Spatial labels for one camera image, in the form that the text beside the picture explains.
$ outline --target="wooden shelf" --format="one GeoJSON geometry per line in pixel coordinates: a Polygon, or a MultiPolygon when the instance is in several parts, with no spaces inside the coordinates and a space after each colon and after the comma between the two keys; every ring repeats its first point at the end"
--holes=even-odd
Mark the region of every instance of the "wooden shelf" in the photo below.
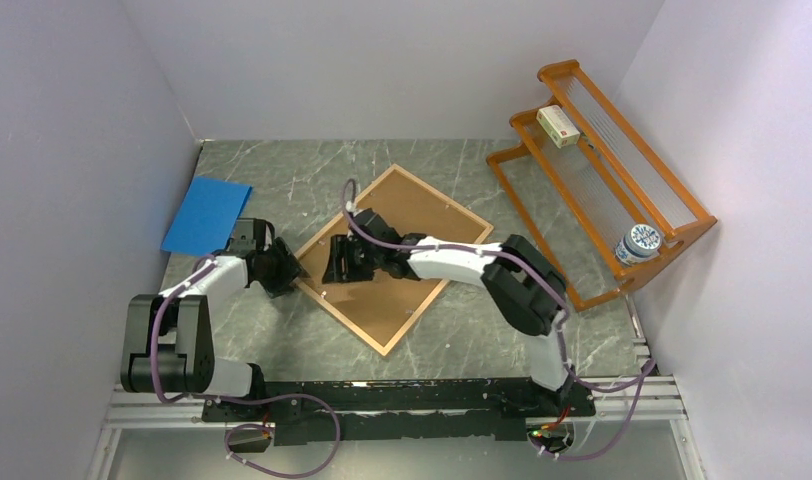
{"type": "Polygon", "coordinates": [[[591,238],[618,287],[590,299],[581,298],[569,287],[574,306],[585,310],[647,284],[709,230],[716,219],[656,156],[575,60],[545,66],[538,78],[552,93],[545,105],[560,106],[579,128],[580,140],[575,146],[557,148],[537,122],[535,108],[510,119],[521,144],[495,152],[486,161],[539,248],[557,267],[562,269],[504,175],[501,163],[532,156],[591,238]],[[638,223],[655,226],[665,242],[655,258],[629,267],[618,262],[613,249],[638,223]]]}

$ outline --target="blue folder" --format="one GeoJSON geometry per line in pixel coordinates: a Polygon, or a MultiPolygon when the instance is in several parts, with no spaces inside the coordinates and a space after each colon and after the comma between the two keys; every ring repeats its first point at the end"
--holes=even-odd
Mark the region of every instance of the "blue folder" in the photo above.
{"type": "Polygon", "coordinates": [[[176,212],[162,250],[202,256],[226,247],[253,187],[195,177],[176,212]]]}

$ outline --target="gray marble surface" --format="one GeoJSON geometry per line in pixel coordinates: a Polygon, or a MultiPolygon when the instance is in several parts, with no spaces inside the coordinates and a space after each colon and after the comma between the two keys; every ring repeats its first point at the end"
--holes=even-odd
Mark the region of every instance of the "gray marble surface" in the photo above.
{"type": "MultiPolygon", "coordinates": [[[[299,249],[339,210],[348,177],[360,186],[397,163],[494,225],[487,241],[529,237],[485,164],[507,140],[207,142],[196,175],[247,183],[244,216],[265,218],[299,249]]],[[[573,215],[530,158],[504,164],[510,181],[583,295],[613,280],[573,215]]],[[[194,258],[171,256],[164,285],[190,273],[194,258]]],[[[519,334],[490,297],[452,284],[387,357],[380,356],[302,292],[270,300],[257,286],[230,297],[212,318],[216,353],[255,362],[268,380],[371,380],[527,375],[519,334]]],[[[626,305],[616,300],[574,314],[566,336],[588,376],[638,371],[626,305]]]]}

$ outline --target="can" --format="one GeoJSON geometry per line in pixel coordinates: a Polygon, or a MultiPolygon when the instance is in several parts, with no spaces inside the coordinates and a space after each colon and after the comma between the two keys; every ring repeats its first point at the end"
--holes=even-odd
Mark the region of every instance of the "can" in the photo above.
{"type": "Polygon", "coordinates": [[[615,257],[625,265],[647,261],[662,246],[662,236],[650,225],[640,223],[615,245],[615,257]]]}

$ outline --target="small box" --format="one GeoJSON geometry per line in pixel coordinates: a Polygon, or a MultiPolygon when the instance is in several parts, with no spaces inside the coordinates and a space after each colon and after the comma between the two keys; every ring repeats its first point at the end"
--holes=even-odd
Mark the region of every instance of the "small box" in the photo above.
{"type": "Polygon", "coordinates": [[[557,105],[540,108],[536,119],[559,148],[575,145],[580,138],[580,131],[557,105]]]}

